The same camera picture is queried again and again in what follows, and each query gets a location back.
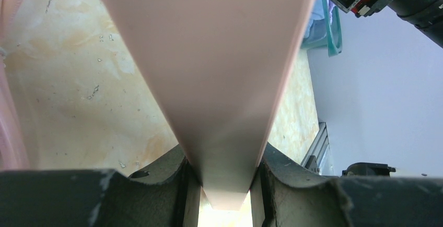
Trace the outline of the pink power strip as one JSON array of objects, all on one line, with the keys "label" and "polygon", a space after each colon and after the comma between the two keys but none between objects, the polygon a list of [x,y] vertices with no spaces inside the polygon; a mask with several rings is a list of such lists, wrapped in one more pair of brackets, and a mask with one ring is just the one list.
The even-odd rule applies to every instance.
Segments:
[{"label": "pink power strip", "polygon": [[238,210],[314,0],[101,0],[214,209]]}]

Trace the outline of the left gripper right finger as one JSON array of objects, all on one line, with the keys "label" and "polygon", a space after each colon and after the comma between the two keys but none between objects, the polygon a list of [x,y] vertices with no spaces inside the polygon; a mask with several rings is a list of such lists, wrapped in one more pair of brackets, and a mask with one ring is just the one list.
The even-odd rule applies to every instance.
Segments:
[{"label": "left gripper right finger", "polygon": [[250,188],[254,226],[442,226],[442,179],[321,176],[267,145]]}]

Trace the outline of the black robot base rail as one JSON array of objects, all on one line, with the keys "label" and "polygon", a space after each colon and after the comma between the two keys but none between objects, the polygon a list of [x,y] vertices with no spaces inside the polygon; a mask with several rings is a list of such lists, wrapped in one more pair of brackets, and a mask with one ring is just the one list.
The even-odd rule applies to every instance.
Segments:
[{"label": "black robot base rail", "polygon": [[[305,169],[323,176],[333,176],[334,167],[327,124],[319,123],[319,131],[300,163]],[[388,164],[357,162],[343,170],[342,176],[390,176],[397,170]]]}]

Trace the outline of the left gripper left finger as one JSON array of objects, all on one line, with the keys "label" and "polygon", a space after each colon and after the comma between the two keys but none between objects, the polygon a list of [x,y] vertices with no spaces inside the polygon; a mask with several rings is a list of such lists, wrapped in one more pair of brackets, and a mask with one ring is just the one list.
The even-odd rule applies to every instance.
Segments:
[{"label": "left gripper left finger", "polygon": [[197,226],[201,187],[181,147],[113,169],[4,171],[1,226]]}]

